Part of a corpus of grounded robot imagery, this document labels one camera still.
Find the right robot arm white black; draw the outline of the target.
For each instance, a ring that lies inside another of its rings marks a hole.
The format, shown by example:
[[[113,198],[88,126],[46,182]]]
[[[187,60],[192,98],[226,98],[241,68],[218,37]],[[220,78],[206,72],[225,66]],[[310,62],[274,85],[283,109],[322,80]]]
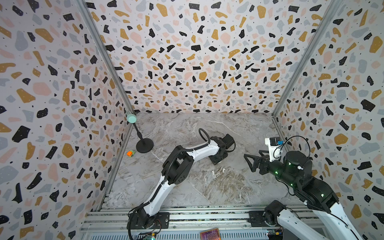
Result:
[[[285,154],[283,161],[270,161],[268,156],[263,155],[263,151],[259,153],[259,156],[244,155],[252,172],[259,171],[261,175],[272,174],[278,182],[293,189],[294,196],[322,221],[333,239],[362,239],[333,189],[326,182],[313,177],[310,157],[299,151],[290,151]],[[280,226],[300,240],[326,239],[303,222],[294,210],[277,200],[267,205],[263,214],[257,217],[253,212],[249,214],[248,221],[252,225]]]

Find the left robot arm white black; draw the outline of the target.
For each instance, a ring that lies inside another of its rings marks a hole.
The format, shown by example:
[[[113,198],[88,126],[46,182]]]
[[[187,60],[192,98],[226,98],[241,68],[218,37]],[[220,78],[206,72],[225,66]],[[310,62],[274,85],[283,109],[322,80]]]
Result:
[[[176,146],[163,163],[162,175],[150,197],[130,211],[127,230],[149,229],[152,225],[165,228],[165,216],[159,216],[161,207],[173,188],[186,180],[193,164],[209,158],[217,165],[232,152],[230,148],[235,146],[235,140],[229,134],[223,138],[208,137],[204,143],[191,148]]]

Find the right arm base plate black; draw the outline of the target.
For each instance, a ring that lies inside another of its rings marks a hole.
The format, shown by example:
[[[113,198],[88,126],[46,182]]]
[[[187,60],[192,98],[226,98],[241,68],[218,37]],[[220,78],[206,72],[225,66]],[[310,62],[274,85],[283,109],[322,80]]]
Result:
[[[247,222],[250,223],[252,227],[281,227],[277,219],[273,219],[270,214],[266,215],[264,211],[249,211]]]

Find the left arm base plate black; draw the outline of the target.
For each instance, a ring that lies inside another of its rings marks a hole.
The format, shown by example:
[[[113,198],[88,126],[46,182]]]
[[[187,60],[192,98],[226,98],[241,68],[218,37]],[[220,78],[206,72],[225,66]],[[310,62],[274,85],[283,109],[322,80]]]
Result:
[[[127,229],[144,230],[150,228],[168,229],[170,221],[170,213],[159,212],[154,216],[149,216],[144,210],[139,213],[129,215]]]

